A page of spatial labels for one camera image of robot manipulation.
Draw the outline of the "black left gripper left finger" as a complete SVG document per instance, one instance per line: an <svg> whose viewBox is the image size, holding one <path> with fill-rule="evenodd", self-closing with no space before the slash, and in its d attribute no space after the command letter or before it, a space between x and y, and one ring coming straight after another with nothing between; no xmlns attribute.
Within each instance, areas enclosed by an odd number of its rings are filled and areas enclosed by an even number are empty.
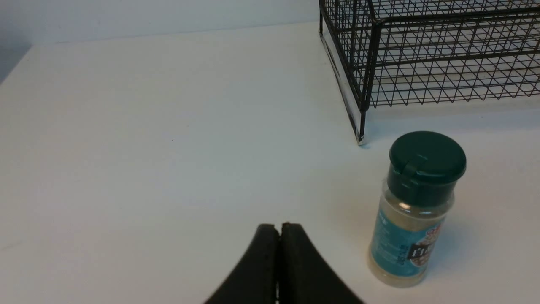
<svg viewBox="0 0 540 304"><path fill-rule="evenodd" d="M274 225L260 224L242 258L207 304L275 304L280 236Z"/></svg>

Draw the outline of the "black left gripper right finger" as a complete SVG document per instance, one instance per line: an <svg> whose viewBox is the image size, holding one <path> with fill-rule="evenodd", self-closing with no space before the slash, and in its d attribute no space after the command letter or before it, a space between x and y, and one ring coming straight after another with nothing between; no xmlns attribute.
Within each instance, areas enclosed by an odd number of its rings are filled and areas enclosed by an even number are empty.
<svg viewBox="0 0 540 304"><path fill-rule="evenodd" d="M280 304L362 304L298 223L283 223L278 255Z"/></svg>

